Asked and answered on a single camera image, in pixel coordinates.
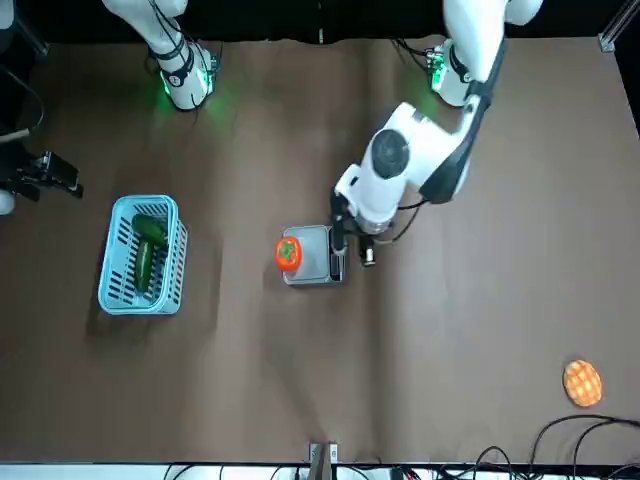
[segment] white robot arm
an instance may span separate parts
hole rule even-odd
[[[358,229],[362,263],[375,264],[374,238],[389,228],[407,183],[422,195],[422,203],[446,203],[458,192],[502,65],[504,22],[527,23],[541,4],[542,0],[444,0],[452,39],[430,53],[445,66],[438,93],[447,103],[462,107],[457,129],[446,132],[407,103],[395,109],[371,139],[360,165],[351,165],[332,192],[334,254],[346,249],[343,223],[350,218]]]
[[[175,18],[187,0],[102,0],[149,45],[161,69],[165,90],[180,110],[191,110],[212,93],[217,59],[188,41]]]

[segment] digital scale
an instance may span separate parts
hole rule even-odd
[[[331,227],[290,227],[282,236],[296,237],[302,247],[300,267],[295,272],[282,272],[284,283],[291,286],[332,285],[344,281],[346,254],[336,255],[331,250]]]

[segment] bread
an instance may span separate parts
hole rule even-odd
[[[564,368],[564,389],[579,407],[592,407],[602,399],[600,375],[584,360],[575,360]]]

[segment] blue basket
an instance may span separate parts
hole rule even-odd
[[[167,227],[168,248],[154,249],[149,289],[136,291],[133,283],[140,235],[133,231],[134,215],[151,215]],[[178,205],[166,195],[130,195],[114,205],[98,288],[98,302],[110,315],[169,315],[182,300],[187,257],[187,229],[178,217]]]

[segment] black cable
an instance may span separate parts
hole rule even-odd
[[[353,470],[354,472],[356,472],[358,475],[360,475],[362,478],[364,478],[364,480],[369,480],[369,477],[367,477],[364,472],[358,468],[355,467],[350,467],[348,465],[343,465],[345,468],[348,468],[349,470]]]
[[[393,41],[395,41],[401,48],[403,48],[410,54],[418,55],[420,57],[427,56],[427,53],[424,50],[418,50],[416,48],[409,46],[409,44],[404,38],[394,38]]]
[[[573,449],[573,480],[576,479],[576,470],[578,468],[577,467],[578,451],[580,450],[580,445],[582,444],[583,440],[593,430],[595,430],[597,428],[600,428],[600,427],[605,427],[607,425],[626,425],[626,426],[630,426],[630,427],[634,427],[634,428],[640,428],[640,425],[638,425],[638,422],[636,422],[634,420],[627,420],[627,419],[624,419],[624,418],[606,420],[606,421],[591,425],[589,428],[587,428],[584,432],[582,432],[582,435],[580,435],[580,437],[578,438],[578,441],[576,442],[576,446]]]
[[[182,475],[184,472],[186,472],[187,470],[191,470],[193,467],[196,467],[197,465],[187,465],[185,468],[183,468],[182,470],[180,470],[178,472],[178,474],[173,477],[171,480],[177,480],[177,478]]]
[[[42,121],[44,120],[44,102],[40,98],[40,95],[38,95],[34,89],[32,89],[26,82],[23,82],[15,73],[13,73],[7,67],[0,64],[0,70],[2,70],[6,75],[11,77],[14,82],[16,82],[22,88],[24,88],[33,98],[36,99],[36,101],[38,102],[38,105],[40,106],[40,117],[38,118],[38,121],[36,121],[36,123],[33,126],[26,129],[17,130],[13,133],[8,133],[6,135],[0,135],[0,143],[6,143],[12,140],[18,140],[19,138],[26,137],[27,135],[35,131],[42,124]]]
[[[622,472],[622,471],[624,471],[624,470],[626,470],[628,468],[640,468],[640,463],[629,463],[627,465],[624,465],[624,466],[614,470],[613,472],[611,472],[607,478],[613,479],[620,472]]]
[[[160,14],[160,16],[162,16],[162,19],[167,23],[167,25],[169,25],[171,27],[171,29],[174,32],[178,32],[179,34],[181,34],[182,36],[184,36],[189,42],[193,43],[196,48],[198,49],[198,53],[200,54],[200,60],[202,60],[202,64],[206,65],[205,61],[204,61],[204,53],[202,53],[202,47],[200,46],[200,44],[198,42],[196,42],[192,36],[188,35],[187,32],[185,32],[182,28],[179,28],[177,26],[175,26],[173,24],[173,22],[171,22],[167,16],[164,14],[164,12],[162,10],[160,10],[160,7],[158,7],[158,5],[156,4],[155,0],[150,0],[153,1],[153,7],[156,10],[156,16],[158,15],[158,13]],[[218,55],[218,58],[221,57],[222,55],[222,47],[224,45],[224,42],[222,42],[222,44],[220,45],[220,53]]]
[[[409,474],[410,474],[412,477],[415,477],[415,478],[417,478],[418,480],[422,480],[422,478],[420,478],[420,475],[418,475],[418,472],[416,472],[413,468],[408,467],[408,468],[407,468],[407,472],[409,472]]]
[[[353,230],[348,230],[348,231],[345,230],[345,233],[347,233],[349,235],[358,235],[359,234],[358,232],[355,232]],[[362,471],[367,471],[367,470],[376,470],[378,468],[383,468],[382,467],[382,458],[380,458],[380,455],[375,455],[374,457],[377,460],[377,462],[379,463],[379,465],[362,465],[362,466],[359,466],[358,469],[360,469]]]
[[[273,480],[274,478],[276,478],[276,473],[278,473],[280,470],[282,469],[282,467],[278,467],[276,468],[273,473],[271,474],[271,478],[269,480]]]
[[[493,451],[496,451],[496,452],[499,452],[500,454],[502,454],[504,459],[507,461],[507,468],[509,469],[509,480],[511,480],[513,478],[513,468],[511,467],[511,460],[509,460],[509,456],[500,447],[498,447],[496,445],[492,445],[492,446],[490,446],[488,448],[485,448],[483,450],[483,452],[478,456],[478,459],[476,460],[476,465],[475,465],[475,467],[473,469],[473,480],[476,480],[476,473],[478,471],[478,465],[482,462],[482,459],[487,455],[487,453],[493,452]]]
[[[591,425],[584,432],[582,432],[582,435],[580,435],[580,438],[578,438],[578,441],[576,442],[576,446],[573,449],[573,480],[576,480],[576,470],[578,469],[578,451],[580,450],[580,445],[582,444],[582,441],[589,434],[589,432],[592,432],[596,428],[604,427],[605,425],[611,425],[613,423],[616,423],[616,422],[614,422],[613,420],[606,420],[604,422]]]
[[[162,23],[162,20],[160,19],[160,16],[158,14],[162,15],[162,18],[164,19],[164,21],[174,31],[180,33],[183,36],[184,36],[184,33],[182,32],[182,30],[180,30],[178,27],[176,27],[173,23],[171,23],[169,21],[169,19],[162,12],[162,10],[160,10],[160,7],[158,7],[158,4],[156,3],[155,0],[149,0],[149,3],[151,4],[151,8],[153,9],[153,11],[154,11],[154,13],[156,15],[156,19],[158,20],[158,23],[160,24],[160,27],[162,28],[162,31],[167,35],[167,37],[169,37],[169,40],[171,40],[171,43],[173,44],[173,48],[175,50],[178,50],[178,53],[180,53],[180,58],[182,59],[182,63],[186,65],[187,61],[184,59],[184,55],[182,54],[182,48],[178,47],[178,44],[176,43],[176,41],[173,39],[173,37],[171,36],[169,31],[167,30],[167,27],[164,26],[164,23]],[[198,106],[196,105],[196,101],[193,99],[193,93],[191,94],[191,103],[193,104],[193,108],[195,108],[195,110],[196,110],[196,122],[197,122],[198,121]]]
[[[374,238],[373,239],[373,243],[375,243],[376,245],[391,245],[393,243],[396,243],[398,240],[400,240],[400,238],[402,238],[402,236],[405,233],[407,233],[407,230],[409,230],[409,227],[413,224],[413,221],[418,216],[418,212],[420,212],[420,207],[416,207],[416,209],[413,211],[413,215],[411,215],[411,218],[409,219],[407,224],[404,226],[404,228],[402,230],[400,230],[400,233],[398,233],[391,240],[378,240],[378,239]]]
[[[557,425],[559,423],[563,423],[569,420],[576,420],[576,419],[593,419],[593,420],[607,420],[607,421],[618,421],[620,423],[625,423],[627,425],[631,425],[634,427],[638,427],[640,428],[640,421],[638,420],[627,420],[627,419],[622,419],[622,418],[617,418],[617,417],[610,417],[607,415],[597,415],[597,414],[578,414],[578,415],[567,415],[566,417],[560,417],[552,422],[549,422],[547,425],[545,425],[542,430],[540,430],[540,433],[538,433],[538,436],[535,440],[535,442],[533,443],[533,447],[531,449],[531,456],[529,457],[529,472],[528,475],[531,475],[532,470],[533,470],[533,465],[535,463],[535,459],[536,459],[536,453],[538,450],[538,445],[540,444],[540,440],[542,439],[542,436],[547,432],[547,430],[549,430],[551,427],[553,427],[554,425]]]
[[[396,55],[398,55],[398,58],[400,58],[400,61],[402,62],[402,64],[405,67],[408,67],[409,65],[407,64],[407,61],[404,58],[404,55],[402,55],[402,52],[400,51],[400,46],[394,42],[393,40],[390,40],[391,45],[393,45],[393,49],[396,51]]]
[[[172,468],[173,468],[173,463],[170,463],[167,469],[165,470],[164,475],[162,476],[162,480],[167,480],[167,475],[169,475],[169,471]]]
[[[224,42],[220,42],[220,49],[218,50],[218,64],[216,65],[216,71],[220,70],[222,64],[222,50],[224,49]]]
[[[421,207],[425,203],[427,203],[427,200],[422,199],[419,202],[413,203],[411,205],[402,205],[402,206],[398,207],[398,210],[413,210],[414,208]]]
[[[509,468],[505,467],[503,465],[499,465],[496,463],[489,463],[489,462],[480,462],[477,465],[473,465],[469,468],[467,468],[466,470],[464,470],[461,473],[458,474],[452,474],[447,472],[446,470],[447,465],[442,465],[440,467],[440,469],[436,472],[437,473],[437,477],[435,480],[460,480],[462,477],[464,477],[465,475],[467,475],[468,473],[472,472],[474,469],[479,469],[480,467],[491,467],[491,469],[495,469],[495,470],[501,470],[503,472],[509,472]],[[513,476],[515,478],[518,478],[519,480],[534,480],[534,479],[539,479],[541,477],[541,475],[535,475],[532,478],[527,477],[525,474],[523,473],[518,473],[518,472],[514,472],[511,471],[511,473],[513,474]]]
[[[392,43],[392,44],[395,44],[395,45],[397,45],[398,47],[400,47],[400,48],[403,48],[403,49],[404,49],[404,47],[402,46],[402,44],[397,43],[397,41],[396,41],[396,40],[391,40],[391,43]],[[409,51],[409,50],[406,50],[406,49],[404,49],[404,50],[409,54],[409,57],[411,58],[411,60],[413,61],[413,63],[415,63],[415,64],[420,68],[420,70],[422,70],[425,74],[427,74],[427,75],[428,75],[428,72],[427,72],[427,66],[426,66],[426,65],[423,65],[423,64],[422,64],[422,62],[420,62],[420,60],[418,60],[418,58],[417,58],[416,54],[415,54],[415,53],[412,53],[412,52],[411,52],[411,51]],[[402,55],[400,54],[400,51],[399,51],[399,50],[396,50],[396,52],[398,52],[398,55],[400,56],[400,58],[403,58],[403,57],[402,57]]]

